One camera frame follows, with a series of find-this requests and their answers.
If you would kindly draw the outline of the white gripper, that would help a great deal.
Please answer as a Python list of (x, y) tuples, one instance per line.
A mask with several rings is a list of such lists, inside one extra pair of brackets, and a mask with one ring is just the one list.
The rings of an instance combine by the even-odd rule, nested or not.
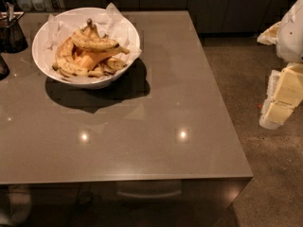
[(259, 125), (267, 130), (276, 130), (303, 100), (303, 63), (289, 62), (281, 71), (273, 70), (266, 95)]

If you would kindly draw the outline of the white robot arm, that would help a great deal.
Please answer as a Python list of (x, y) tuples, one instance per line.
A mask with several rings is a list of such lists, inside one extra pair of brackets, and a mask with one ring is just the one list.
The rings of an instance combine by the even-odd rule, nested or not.
[(303, 101), (303, 0), (296, 0), (283, 18), (262, 32), (257, 41), (274, 45), (287, 62), (273, 70), (268, 80), (259, 124), (268, 130), (281, 127)]

